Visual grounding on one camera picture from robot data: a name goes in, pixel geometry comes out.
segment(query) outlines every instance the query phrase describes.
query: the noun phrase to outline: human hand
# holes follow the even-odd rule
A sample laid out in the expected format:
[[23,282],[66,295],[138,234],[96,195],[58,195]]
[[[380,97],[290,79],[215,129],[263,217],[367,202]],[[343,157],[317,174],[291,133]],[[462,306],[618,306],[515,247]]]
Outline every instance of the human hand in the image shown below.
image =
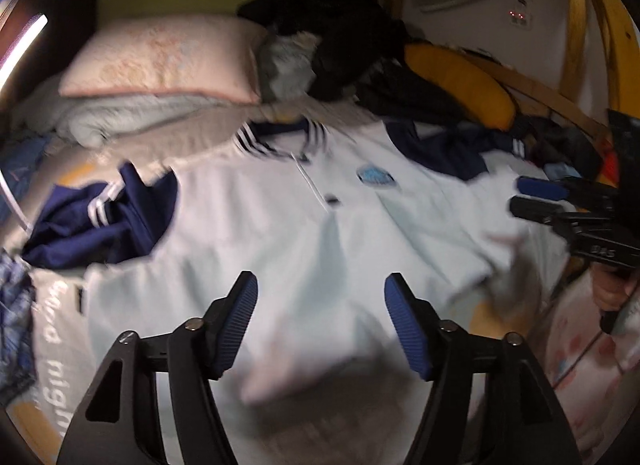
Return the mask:
[[628,279],[615,275],[616,268],[602,263],[591,264],[593,301],[602,311],[618,311],[636,291],[640,281],[640,269],[633,271]]

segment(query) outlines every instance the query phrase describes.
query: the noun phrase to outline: blue logo patch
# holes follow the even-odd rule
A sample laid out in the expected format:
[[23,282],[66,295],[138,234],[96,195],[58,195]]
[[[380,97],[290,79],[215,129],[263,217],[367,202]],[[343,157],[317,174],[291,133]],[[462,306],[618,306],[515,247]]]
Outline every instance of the blue logo patch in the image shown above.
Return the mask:
[[376,166],[365,166],[358,169],[358,178],[363,184],[375,187],[393,187],[396,185],[394,177],[384,169]]

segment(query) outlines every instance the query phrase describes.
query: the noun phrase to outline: striped collar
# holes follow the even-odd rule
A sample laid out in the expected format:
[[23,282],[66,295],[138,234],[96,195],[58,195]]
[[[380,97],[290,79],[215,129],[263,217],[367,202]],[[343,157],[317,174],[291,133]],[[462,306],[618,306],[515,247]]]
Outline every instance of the striped collar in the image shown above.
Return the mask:
[[306,155],[313,155],[318,151],[325,151],[328,145],[328,130],[319,122],[306,117],[291,124],[274,122],[245,122],[236,133],[234,143],[243,154],[258,158],[292,158],[294,155],[287,151],[278,150],[265,142],[265,137],[273,137],[283,133],[303,131],[306,134],[305,143],[296,158],[304,160]]

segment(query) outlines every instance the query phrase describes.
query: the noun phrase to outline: pink pillow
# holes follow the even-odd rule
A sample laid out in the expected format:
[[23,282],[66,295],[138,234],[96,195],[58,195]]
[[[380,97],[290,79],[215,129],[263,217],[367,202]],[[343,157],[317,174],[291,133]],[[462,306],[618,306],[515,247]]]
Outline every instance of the pink pillow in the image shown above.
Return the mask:
[[260,102],[255,52],[267,30],[235,16],[163,16],[111,23],[60,82],[64,97],[197,93]]

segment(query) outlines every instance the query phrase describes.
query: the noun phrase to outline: screw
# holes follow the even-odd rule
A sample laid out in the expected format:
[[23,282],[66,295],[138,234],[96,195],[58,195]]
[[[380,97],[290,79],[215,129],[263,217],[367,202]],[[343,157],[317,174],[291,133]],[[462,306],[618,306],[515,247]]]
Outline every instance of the screw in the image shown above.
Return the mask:
[[520,346],[520,344],[522,344],[524,340],[519,334],[512,331],[511,333],[507,334],[507,342],[512,346]]
[[129,344],[129,342],[131,341],[131,339],[133,339],[135,334],[136,332],[134,331],[127,331],[127,333],[122,334],[122,337],[118,339],[118,342],[121,344]]
[[197,331],[204,326],[204,321],[200,317],[193,317],[184,323],[184,327],[189,331]]
[[446,331],[447,333],[451,333],[459,328],[459,326],[453,322],[452,320],[441,320],[440,321],[440,329]]

